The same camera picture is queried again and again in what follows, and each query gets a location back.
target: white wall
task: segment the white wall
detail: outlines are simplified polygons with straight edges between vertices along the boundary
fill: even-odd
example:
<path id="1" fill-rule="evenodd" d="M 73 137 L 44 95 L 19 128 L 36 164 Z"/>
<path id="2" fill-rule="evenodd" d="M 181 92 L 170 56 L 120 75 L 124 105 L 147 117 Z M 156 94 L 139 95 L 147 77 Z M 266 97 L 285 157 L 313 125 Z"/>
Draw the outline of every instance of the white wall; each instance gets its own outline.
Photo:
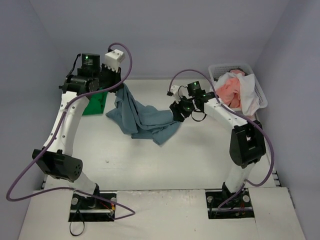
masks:
<path id="1" fill-rule="evenodd" d="M 254 68 L 259 112 L 309 240 L 320 236 L 320 1 L 291 0 Z"/>
<path id="2" fill-rule="evenodd" d="M 29 201 L 7 202 L 6 192 L 41 148 L 59 108 L 67 69 L 32 5 L 26 0 L 0 1 L 0 235 L 18 239 Z M 13 197 L 41 186 L 43 175 L 33 167 Z"/>
<path id="3" fill-rule="evenodd" d="M 132 50 L 130 78 L 168 78 L 213 63 L 253 65 L 289 0 L 30 2 L 66 66 L 79 51 L 102 55 L 117 41 Z"/>

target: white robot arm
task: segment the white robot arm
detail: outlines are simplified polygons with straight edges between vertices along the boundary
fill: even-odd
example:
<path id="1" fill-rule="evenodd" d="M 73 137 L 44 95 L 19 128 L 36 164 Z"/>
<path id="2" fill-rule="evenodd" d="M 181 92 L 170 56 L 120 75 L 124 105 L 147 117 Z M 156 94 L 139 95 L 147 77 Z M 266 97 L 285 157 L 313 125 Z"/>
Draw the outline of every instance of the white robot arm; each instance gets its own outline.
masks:
<path id="1" fill-rule="evenodd" d="M 190 98 L 183 96 L 181 87 L 187 88 Z M 216 119 L 231 134 L 229 154 L 234 164 L 222 190 L 226 191 L 227 197 L 236 193 L 248 179 L 255 164 L 266 153 L 263 135 L 246 120 L 227 112 L 221 106 L 224 103 L 221 100 L 219 103 L 213 92 L 202 90 L 198 81 L 187 86 L 173 85 L 168 95 L 175 99 L 170 106 L 174 120 L 183 122 L 198 109 Z"/>
<path id="2" fill-rule="evenodd" d="M 82 66 L 77 69 L 77 75 L 72 75 L 76 61 L 80 56 L 82 57 Z M 78 54 L 72 70 L 66 76 L 64 84 L 59 86 L 62 89 L 59 112 L 50 136 L 43 147 L 47 146 L 51 141 L 64 112 L 66 112 L 65 117 L 52 145 L 36 162 L 45 174 L 55 179 L 67 180 L 71 188 L 91 195 L 99 195 L 99 186 L 85 175 L 83 162 L 72 157 L 76 132 L 89 99 L 84 96 L 73 102 L 68 109 L 65 109 L 65 107 L 79 95 L 105 89 L 119 83 L 121 81 L 119 64 L 124 58 L 125 55 L 122 51 L 111 50 L 104 56 L 104 64 L 100 67 L 99 55 L 90 53 Z M 115 88 L 113 92 L 122 87 L 123 84 Z M 35 149 L 32 154 L 33 159 L 40 152 L 41 149 Z"/>

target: white plastic basket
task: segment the white plastic basket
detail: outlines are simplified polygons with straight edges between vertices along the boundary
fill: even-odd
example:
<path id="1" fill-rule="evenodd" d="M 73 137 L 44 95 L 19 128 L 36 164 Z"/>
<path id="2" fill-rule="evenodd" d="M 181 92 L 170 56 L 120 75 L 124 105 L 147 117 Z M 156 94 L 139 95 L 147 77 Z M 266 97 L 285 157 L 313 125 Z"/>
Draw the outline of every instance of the white plastic basket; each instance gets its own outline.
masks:
<path id="1" fill-rule="evenodd" d="M 250 65 L 246 63 L 213 64 L 208 68 L 211 81 L 214 82 L 214 78 L 218 79 L 221 75 L 224 75 L 230 70 L 237 69 L 237 68 L 241 68 L 248 75 L 254 73 Z M 260 108 L 263 109 L 268 105 L 268 101 L 266 99 L 264 92 L 262 91 L 262 88 L 256 78 L 256 75 L 254 75 L 254 79 L 255 79 L 254 91 L 259 98 Z"/>

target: white cloth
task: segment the white cloth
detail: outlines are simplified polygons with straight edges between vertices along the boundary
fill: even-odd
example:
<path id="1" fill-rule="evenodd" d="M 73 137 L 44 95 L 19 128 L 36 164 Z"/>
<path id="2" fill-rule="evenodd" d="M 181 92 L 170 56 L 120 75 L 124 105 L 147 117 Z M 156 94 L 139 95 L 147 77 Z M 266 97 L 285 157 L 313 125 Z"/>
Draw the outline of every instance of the white cloth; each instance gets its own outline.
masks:
<path id="1" fill-rule="evenodd" d="M 214 89 L 221 88 L 230 78 L 239 79 L 242 113 L 245 116 L 252 116 L 260 107 L 259 97 L 255 92 L 256 76 L 254 74 L 242 76 L 241 73 L 235 74 L 232 72 L 227 72 L 219 77 L 219 80 L 214 84 Z"/>

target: gray-blue cloth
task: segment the gray-blue cloth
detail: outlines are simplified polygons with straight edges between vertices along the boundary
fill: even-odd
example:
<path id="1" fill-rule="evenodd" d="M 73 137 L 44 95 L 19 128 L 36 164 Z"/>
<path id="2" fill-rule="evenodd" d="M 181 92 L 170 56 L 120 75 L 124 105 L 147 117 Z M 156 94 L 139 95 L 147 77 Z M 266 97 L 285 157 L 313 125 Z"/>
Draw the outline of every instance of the gray-blue cloth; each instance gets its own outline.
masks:
<path id="1" fill-rule="evenodd" d="M 173 120 L 170 110 L 142 105 L 134 99 L 125 84 L 115 96 L 115 109 L 106 116 L 114 120 L 124 134 L 131 134 L 133 139 L 152 139 L 162 145 L 178 130 L 180 122 Z"/>

